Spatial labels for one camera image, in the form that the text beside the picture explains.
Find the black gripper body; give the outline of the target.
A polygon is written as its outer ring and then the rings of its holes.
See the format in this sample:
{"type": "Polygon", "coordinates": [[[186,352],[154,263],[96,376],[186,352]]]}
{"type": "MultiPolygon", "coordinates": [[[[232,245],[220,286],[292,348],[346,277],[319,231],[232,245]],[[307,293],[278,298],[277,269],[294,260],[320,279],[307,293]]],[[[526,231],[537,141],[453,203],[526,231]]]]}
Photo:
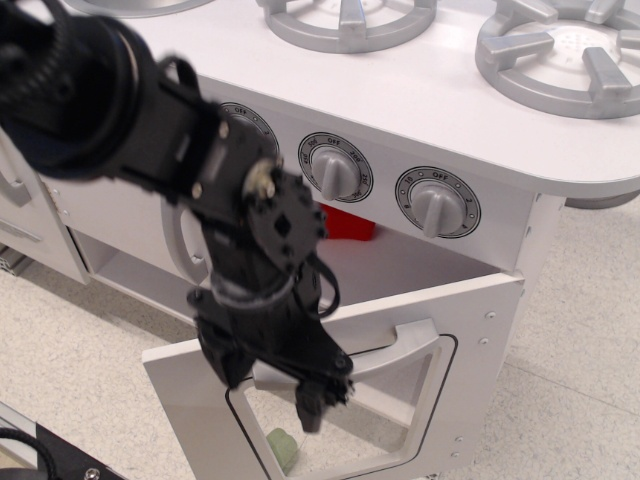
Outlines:
{"type": "Polygon", "coordinates": [[[303,264],[285,275],[260,272],[247,285],[216,275],[209,290],[194,289],[187,301],[198,333],[226,334],[255,362],[292,376],[297,386],[323,385],[326,405],[344,404],[353,363],[321,324],[320,276],[327,272],[324,264],[303,264]]]}

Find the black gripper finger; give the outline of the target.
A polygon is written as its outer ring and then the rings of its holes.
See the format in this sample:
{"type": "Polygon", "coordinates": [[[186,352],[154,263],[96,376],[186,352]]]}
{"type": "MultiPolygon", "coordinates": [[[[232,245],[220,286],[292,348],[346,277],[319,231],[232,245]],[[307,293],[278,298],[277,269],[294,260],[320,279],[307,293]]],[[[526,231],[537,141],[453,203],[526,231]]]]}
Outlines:
{"type": "Polygon", "coordinates": [[[200,330],[198,340],[206,360],[220,381],[227,387],[236,389],[248,376],[255,358],[226,334],[200,330]]]}
{"type": "Polygon", "coordinates": [[[296,410],[305,433],[318,433],[326,410],[323,385],[311,381],[301,382],[295,392],[296,410]]]}

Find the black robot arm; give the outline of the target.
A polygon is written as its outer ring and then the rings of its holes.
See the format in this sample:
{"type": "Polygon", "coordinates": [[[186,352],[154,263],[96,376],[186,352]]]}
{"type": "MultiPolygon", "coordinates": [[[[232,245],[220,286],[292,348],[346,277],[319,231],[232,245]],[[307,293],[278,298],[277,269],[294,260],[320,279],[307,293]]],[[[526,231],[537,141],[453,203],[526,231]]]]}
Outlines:
{"type": "Polygon", "coordinates": [[[325,216],[253,128],[205,100],[191,65],[58,1],[40,20],[1,5],[1,125],[27,163],[66,180],[120,179],[200,222],[213,268],[189,293],[204,356],[229,388],[256,361],[296,381],[304,431],[347,401],[353,364],[322,320],[325,216]]]}

